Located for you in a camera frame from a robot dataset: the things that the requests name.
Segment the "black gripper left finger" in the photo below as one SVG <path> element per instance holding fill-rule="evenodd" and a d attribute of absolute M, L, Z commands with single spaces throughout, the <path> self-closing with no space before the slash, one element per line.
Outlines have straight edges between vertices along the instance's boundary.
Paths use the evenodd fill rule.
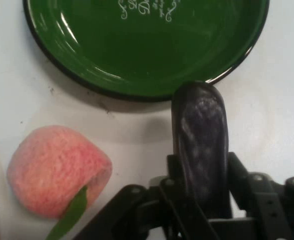
<path fill-rule="evenodd" d="M 145 240 L 162 228 L 167 240 L 217 240 L 198 203 L 185 192 L 182 164 L 167 157 L 168 176 L 156 186 L 123 187 L 75 236 L 77 240 Z"/>

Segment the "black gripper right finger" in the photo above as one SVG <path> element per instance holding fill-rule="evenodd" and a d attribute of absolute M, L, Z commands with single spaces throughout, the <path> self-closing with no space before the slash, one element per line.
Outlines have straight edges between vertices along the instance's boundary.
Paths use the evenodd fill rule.
<path fill-rule="evenodd" d="M 230 152 L 228 184 L 239 209 L 256 220 L 260 240 L 294 240 L 294 176 L 276 183 L 265 173 L 249 172 Z"/>

